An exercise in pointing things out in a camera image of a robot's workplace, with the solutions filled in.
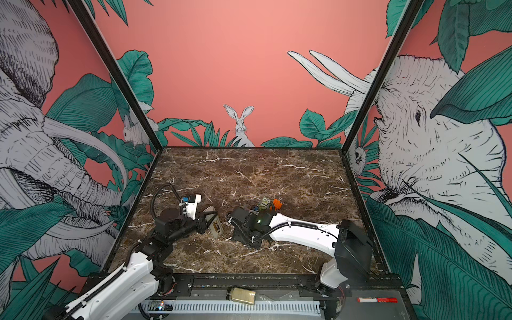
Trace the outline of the black frame post left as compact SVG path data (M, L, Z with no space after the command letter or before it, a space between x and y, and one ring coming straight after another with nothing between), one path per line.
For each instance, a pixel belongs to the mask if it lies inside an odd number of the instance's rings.
M80 22L85 33L91 40L97 53L107 67L110 75L113 77L114 82L117 84L121 92L121 95L128 102L131 110L139 120L142 128L144 129L144 132L148 135L157 153L160 153L163 150L163 146L160 144L158 137L156 136L154 130L151 128L149 121L147 120L145 113L142 111L137 97L129 85L127 78L124 76L122 70L120 69L117 60L113 57L109 46L105 42L105 39L98 29L96 22L90 14L88 6L85 5L84 1L78 0L70 0L67 1L67 3Z

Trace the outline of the green owl puzzle piece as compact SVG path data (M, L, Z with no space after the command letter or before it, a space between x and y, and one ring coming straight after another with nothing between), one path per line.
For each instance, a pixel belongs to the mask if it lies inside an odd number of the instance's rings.
M266 209L269 209L269 208L270 208L271 204L272 204L272 200L270 200L270 199L268 199L268 198L264 197L264 198L260 201L260 203L259 203L258 207L259 207L259 209L260 209L260 210L266 210Z

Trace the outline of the orange toy brick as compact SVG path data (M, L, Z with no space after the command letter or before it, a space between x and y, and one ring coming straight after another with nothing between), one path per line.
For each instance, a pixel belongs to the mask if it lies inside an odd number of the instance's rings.
M274 199L272 201L272 208L273 208L274 211L280 210L281 207L282 207L282 202L280 200Z

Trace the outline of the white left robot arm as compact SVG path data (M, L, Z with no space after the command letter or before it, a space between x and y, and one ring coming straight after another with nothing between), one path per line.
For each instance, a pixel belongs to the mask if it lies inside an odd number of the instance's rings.
M183 210L170 209L155 218L155 229L136 243L123 265L96 286L64 307L51 307L43 319L122 319L154 294L168 295L177 281L163 262L173 244L193 233L205 233L217 217L209 206L191 218Z

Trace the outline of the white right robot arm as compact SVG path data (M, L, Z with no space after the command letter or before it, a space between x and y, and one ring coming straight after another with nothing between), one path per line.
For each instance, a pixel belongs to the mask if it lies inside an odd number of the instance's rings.
M227 215L233 241L260 249L263 241L284 241L310 247L331 257L322 266L319 282L336 289L347 281L367 281L371 274L373 242L353 221L319 224L301 221L275 211L235 208Z

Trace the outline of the black frame post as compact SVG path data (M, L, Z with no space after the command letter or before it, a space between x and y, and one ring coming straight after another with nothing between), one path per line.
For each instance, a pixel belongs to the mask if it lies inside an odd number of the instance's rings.
M405 6L405 10L401 16L401 19L399 20L398 26L395 30L395 33L393 34L391 42L385 52L385 55L383 56L383 59L379 67L377 68L374 80L371 83L369 91L365 94L363 104L359 109L357 117L349 132L349 135L346 138L345 143L343 144L343 147L341 149L343 155L348 154L349 147L353 143L357 131L361 127L369 109L374 104L377 94L379 93L379 90L381 89L383 82L386 79L389 70L393 65L395 58L397 57L399 51L401 50L403 43L409 33L409 30L411 29L412 24L415 21L422 5L423 1L413 0L408 1L407 5Z
M113 77L114 82L117 84L121 92L121 95L128 102L131 110L139 120L142 128L144 129L144 132L148 135L157 153L160 153L163 150L163 146L160 144L158 137L156 136L154 130L151 128L149 121L147 120L145 113L142 111L137 97L129 85L127 78L124 76L122 70L120 69L117 60L113 57L109 46L105 42L105 39L98 29L96 22L90 14L88 6L85 5L84 1L78 0L70 0L67 1L67 3L80 22L85 33L91 40L97 53L107 67L110 75Z

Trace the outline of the red marker pen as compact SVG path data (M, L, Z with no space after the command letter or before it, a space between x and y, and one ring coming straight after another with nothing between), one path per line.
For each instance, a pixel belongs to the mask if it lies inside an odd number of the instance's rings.
M394 297L358 297L358 303L398 303Z

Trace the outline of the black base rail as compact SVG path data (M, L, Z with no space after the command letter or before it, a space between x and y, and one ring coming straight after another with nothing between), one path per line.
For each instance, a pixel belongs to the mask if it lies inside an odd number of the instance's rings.
M175 285L165 298L191 297L196 290L224 290L233 287L252 291L271 290L298 291L301 297L327 298L338 297L339 289L321 284L316 274L280 274L280 273L176 273Z

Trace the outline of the grey remote control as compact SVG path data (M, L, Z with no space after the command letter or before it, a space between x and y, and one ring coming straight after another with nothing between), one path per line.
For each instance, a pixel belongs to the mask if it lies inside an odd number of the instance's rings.
M215 210L214 206L209 206L204 211L216 211L216 210ZM221 224L219 216L217 216L216 218L206 218L206 219L211 222L209 224L209 232L210 232L211 236L214 239L220 238L223 234L223 226Z

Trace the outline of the black frame post right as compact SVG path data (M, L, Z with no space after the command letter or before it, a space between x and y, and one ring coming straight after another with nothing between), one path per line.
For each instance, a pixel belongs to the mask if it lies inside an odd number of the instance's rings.
M365 94L363 104L359 109L357 117L349 132L349 135L346 138L345 143L343 144L343 147L341 149L343 155L348 154L349 147L353 143L357 131L361 127L369 109L374 104L377 94L379 93L379 90L381 89L383 82L386 79L389 70L393 65L395 58L397 57L399 51L401 50L403 43L409 33L409 30L411 29L412 24L415 21L422 5L423 1L413 0L408 1L407 5L405 6L405 10L401 16L401 19L399 20L398 26L395 30L395 33L393 34L391 42L385 52L385 55L383 56L383 59L379 67L377 68L374 80L371 83L369 91Z

